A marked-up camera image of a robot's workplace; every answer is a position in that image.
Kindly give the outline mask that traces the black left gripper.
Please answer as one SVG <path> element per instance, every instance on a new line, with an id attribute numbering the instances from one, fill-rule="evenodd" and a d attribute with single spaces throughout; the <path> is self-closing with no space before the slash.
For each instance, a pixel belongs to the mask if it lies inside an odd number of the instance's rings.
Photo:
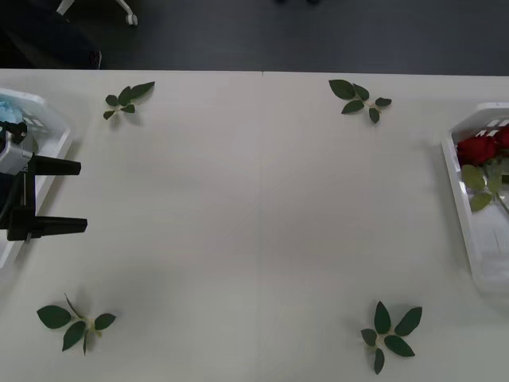
<path id="1" fill-rule="evenodd" d="M 36 175 L 77 176 L 80 171 L 80 162 L 34 154 L 25 170 L 14 177 L 14 201 L 7 224 L 8 241 L 85 232 L 87 219 L 36 216 Z"/>

